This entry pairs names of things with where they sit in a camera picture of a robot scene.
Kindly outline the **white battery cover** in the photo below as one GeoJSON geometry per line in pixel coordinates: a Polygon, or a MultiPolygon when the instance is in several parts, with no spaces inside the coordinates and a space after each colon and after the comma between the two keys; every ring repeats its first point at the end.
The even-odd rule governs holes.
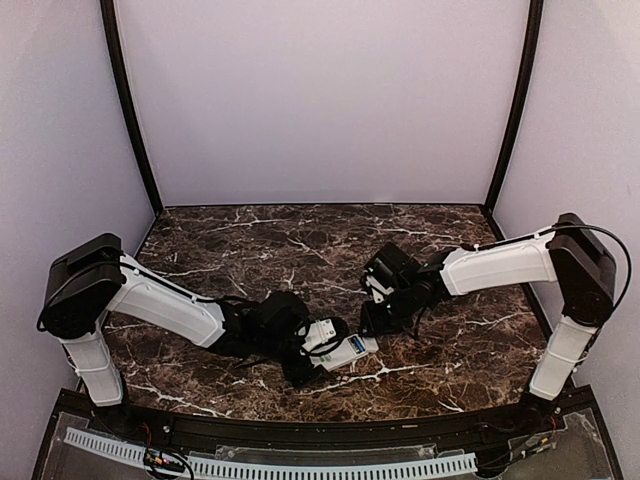
{"type": "Polygon", "coordinates": [[[362,341],[363,341],[363,344],[364,344],[367,352],[374,353],[374,352],[377,352],[379,350],[379,345],[378,345],[378,343],[377,343],[375,338],[363,337],[362,341]]]}

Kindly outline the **blue AAA battery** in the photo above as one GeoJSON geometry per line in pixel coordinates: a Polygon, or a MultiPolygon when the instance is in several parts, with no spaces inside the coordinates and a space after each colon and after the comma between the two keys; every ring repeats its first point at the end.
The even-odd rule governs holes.
{"type": "Polygon", "coordinates": [[[352,336],[349,338],[349,342],[352,346],[352,348],[354,349],[354,351],[357,354],[360,354],[362,352],[366,351],[366,347],[364,346],[364,344],[362,343],[362,341],[357,337],[357,336],[352,336]]]}

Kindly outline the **black frame post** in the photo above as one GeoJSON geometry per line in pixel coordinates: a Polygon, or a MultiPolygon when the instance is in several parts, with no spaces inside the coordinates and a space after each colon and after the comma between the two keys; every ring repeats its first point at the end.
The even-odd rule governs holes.
{"type": "Polygon", "coordinates": [[[127,134],[147,199],[154,215],[158,216],[163,212],[164,205],[161,200],[160,191],[146,151],[131,87],[129,85],[122,42],[118,28],[116,4],[113,0],[100,0],[99,4],[107,50],[121,113],[123,115],[127,134]]]}
{"type": "Polygon", "coordinates": [[[543,0],[529,1],[523,47],[513,98],[496,165],[483,204],[484,209],[489,215],[494,213],[497,206],[515,148],[533,73],[539,34],[542,25],[543,9],[543,0]]]}

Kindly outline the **left black frame post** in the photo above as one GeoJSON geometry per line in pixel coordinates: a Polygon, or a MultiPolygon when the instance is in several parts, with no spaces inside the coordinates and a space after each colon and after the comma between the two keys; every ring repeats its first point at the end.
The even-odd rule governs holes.
{"type": "Polygon", "coordinates": [[[164,205],[161,200],[160,191],[146,151],[131,87],[129,85],[122,42],[118,28],[116,4],[113,0],[100,0],[99,4],[107,50],[121,113],[123,115],[127,134],[147,199],[154,215],[158,216],[163,212],[164,205]]]}

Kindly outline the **black front rail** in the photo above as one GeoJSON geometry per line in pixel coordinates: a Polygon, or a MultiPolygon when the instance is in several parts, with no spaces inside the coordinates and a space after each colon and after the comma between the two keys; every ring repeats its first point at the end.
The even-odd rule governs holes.
{"type": "Polygon", "coordinates": [[[101,433],[184,452],[213,452],[222,446],[348,450],[434,444],[439,450],[463,448],[481,451],[507,449],[510,440],[533,433],[572,435],[577,428],[605,444],[607,433],[602,415],[589,387],[564,392],[559,412],[538,424],[518,425],[516,404],[467,413],[434,417],[368,422],[292,423],[214,418],[172,413],[135,405],[114,407],[93,415],[88,397],[63,389],[49,417],[53,432],[63,421],[101,433]]]}

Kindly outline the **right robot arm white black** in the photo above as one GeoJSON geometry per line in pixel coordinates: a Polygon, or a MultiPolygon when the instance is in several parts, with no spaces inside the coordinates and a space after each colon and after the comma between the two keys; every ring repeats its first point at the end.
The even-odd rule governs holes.
{"type": "Polygon", "coordinates": [[[454,297],[517,285],[531,298],[533,284],[556,284],[563,299],[560,319],[531,374],[527,398],[510,413],[511,426],[530,434],[547,420],[548,403],[559,396],[628,293],[629,280],[616,285],[616,261],[602,235],[629,252],[614,233],[574,213],[526,235],[448,247],[423,261],[387,243],[368,260],[360,279],[370,298],[361,307],[359,332],[367,337],[417,334],[422,316],[454,297]]]}

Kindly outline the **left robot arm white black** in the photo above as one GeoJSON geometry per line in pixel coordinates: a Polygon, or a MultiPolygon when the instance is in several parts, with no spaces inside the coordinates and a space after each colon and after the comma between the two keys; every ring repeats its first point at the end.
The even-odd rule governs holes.
{"type": "Polygon", "coordinates": [[[103,407],[103,421],[120,436],[134,435],[141,415],[124,400],[124,382],[101,333],[100,321],[110,312],[220,356],[273,360],[296,388],[324,373],[306,344],[310,312],[295,294],[276,291],[261,302],[203,297],[145,269],[122,250],[118,236],[105,233],[52,263],[36,327],[64,346],[91,400],[103,407]]]}

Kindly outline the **white remote control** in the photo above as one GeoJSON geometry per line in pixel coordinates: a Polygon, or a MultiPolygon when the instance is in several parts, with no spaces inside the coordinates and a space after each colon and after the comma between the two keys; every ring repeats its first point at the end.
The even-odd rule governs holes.
{"type": "Polygon", "coordinates": [[[325,370],[331,372],[341,367],[353,364],[358,359],[368,354],[372,354],[367,351],[357,354],[349,342],[349,338],[352,336],[357,336],[362,341],[363,337],[361,337],[360,335],[358,334],[350,335],[340,344],[340,346],[337,349],[333,350],[332,352],[321,355],[319,357],[312,357],[311,363],[314,366],[321,366],[325,370]]]}

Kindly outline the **right black frame post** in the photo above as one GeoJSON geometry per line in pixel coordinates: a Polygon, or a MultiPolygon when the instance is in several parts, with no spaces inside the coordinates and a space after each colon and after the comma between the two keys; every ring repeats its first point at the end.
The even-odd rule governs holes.
{"type": "Polygon", "coordinates": [[[494,213],[497,206],[515,148],[533,73],[539,34],[542,25],[543,9],[543,0],[529,1],[523,47],[513,98],[496,165],[483,204],[484,209],[489,215],[494,213]]]}

